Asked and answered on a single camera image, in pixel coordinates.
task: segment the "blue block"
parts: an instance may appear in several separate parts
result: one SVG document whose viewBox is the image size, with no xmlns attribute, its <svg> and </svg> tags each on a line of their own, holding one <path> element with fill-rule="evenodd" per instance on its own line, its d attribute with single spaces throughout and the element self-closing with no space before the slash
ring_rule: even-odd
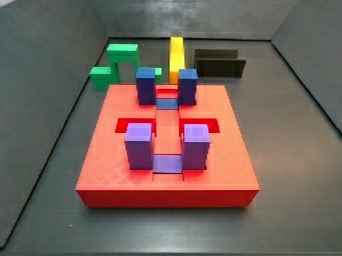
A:
<svg viewBox="0 0 342 256">
<path fill-rule="evenodd" d="M 197 69 L 181 69 L 180 70 L 180 79 L 198 80 L 198 71 Z"/>
<path fill-rule="evenodd" d="M 155 69 L 154 68 L 139 68 L 137 71 L 135 78 L 151 78 L 155 79 Z"/>
<path fill-rule="evenodd" d="M 181 155 L 154 155 L 154 173 L 182 174 Z"/>
<path fill-rule="evenodd" d="M 196 69 L 180 70 L 178 103 L 180 105 L 197 104 L 198 73 Z"/>
<path fill-rule="evenodd" d="M 178 109 L 178 99 L 157 99 L 157 109 Z"/>
<path fill-rule="evenodd" d="M 153 124 L 130 123 L 125 138 L 131 170 L 151 170 L 154 166 Z"/>
<path fill-rule="evenodd" d="M 139 68 L 137 72 L 137 91 L 141 105 L 157 104 L 155 69 Z"/>
</svg>

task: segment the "gray floor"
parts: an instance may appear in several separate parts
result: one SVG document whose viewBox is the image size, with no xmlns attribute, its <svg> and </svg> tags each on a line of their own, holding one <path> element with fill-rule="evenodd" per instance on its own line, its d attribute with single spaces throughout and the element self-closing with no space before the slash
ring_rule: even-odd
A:
<svg viewBox="0 0 342 256">
<path fill-rule="evenodd" d="M 168 40 L 115 42 L 138 42 L 143 64 L 168 70 Z M 3 252 L 342 252 L 341 136 L 269 42 L 186 40 L 189 67 L 196 48 L 248 59 L 242 79 L 202 83 L 228 85 L 261 183 L 253 205 L 87 209 L 74 188 L 106 95 L 89 83 Z"/>
</svg>

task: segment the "purple block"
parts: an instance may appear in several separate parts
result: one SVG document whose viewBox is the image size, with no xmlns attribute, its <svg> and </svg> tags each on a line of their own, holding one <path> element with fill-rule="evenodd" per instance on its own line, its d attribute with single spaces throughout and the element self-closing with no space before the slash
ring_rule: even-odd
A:
<svg viewBox="0 0 342 256">
<path fill-rule="evenodd" d="M 126 141 L 126 151 L 129 155 L 131 170 L 153 170 L 153 143 Z"/>
<path fill-rule="evenodd" d="M 206 124 L 185 124 L 185 142 L 210 142 Z"/>
<path fill-rule="evenodd" d="M 210 149 L 210 133 L 206 124 L 185 125 L 182 153 L 184 170 L 205 170 Z"/>
<path fill-rule="evenodd" d="M 181 155 L 154 155 L 154 173 L 182 174 Z"/>
<path fill-rule="evenodd" d="M 130 123 L 126 131 L 125 141 L 151 141 L 153 124 Z"/>
<path fill-rule="evenodd" d="M 130 169 L 151 170 L 154 165 L 153 124 L 130 123 L 125 144 Z"/>
<path fill-rule="evenodd" d="M 188 142 L 184 144 L 182 168 L 184 170 L 205 170 L 210 143 Z"/>
</svg>

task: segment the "red block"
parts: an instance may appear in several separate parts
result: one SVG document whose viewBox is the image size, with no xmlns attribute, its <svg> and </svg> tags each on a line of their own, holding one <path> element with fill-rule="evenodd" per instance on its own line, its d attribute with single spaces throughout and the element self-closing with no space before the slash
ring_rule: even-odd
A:
<svg viewBox="0 0 342 256">
<path fill-rule="evenodd" d="M 155 106 L 139 106 L 134 85 L 111 86 L 83 164 L 77 191 L 89 207 L 244 207 L 250 205 L 260 184 L 241 135 L 225 86 L 198 85 L 197 106 L 181 106 L 180 118 L 217 119 L 212 133 L 208 170 L 182 174 L 131 171 L 125 133 L 115 133 L 119 118 L 157 118 L 155 143 L 170 141 L 166 116 Z M 169 149 L 180 149 L 169 142 Z"/>
</svg>

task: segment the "green block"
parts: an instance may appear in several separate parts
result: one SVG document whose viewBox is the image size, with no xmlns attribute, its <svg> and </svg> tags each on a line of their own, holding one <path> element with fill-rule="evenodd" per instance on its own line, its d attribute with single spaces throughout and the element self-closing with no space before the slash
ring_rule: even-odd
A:
<svg viewBox="0 0 342 256">
<path fill-rule="evenodd" d="M 109 79 L 109 77 L 113 75 L 111 68 L 110 67 L 94 67 L 91 69 L 91 78 L 94 79 Z"/>
<path fill-rule="evenodd" d="M 113 74 L 110 67 L 94 67 L 90 75 L 95 90 L 106 91 L 111 84 L 119 83 L 119 78 Z"/>
<path fill-rule="evenodd" d="M 164 83 L 164 69 L 155 68 L 155 83 L 162 84 Z"/>
<path fill-rule="evenodd" d="M 110 56 L 139 56 L 138 44 L 110 44 L 107 47 L 107 54 Z"/>
</svg>

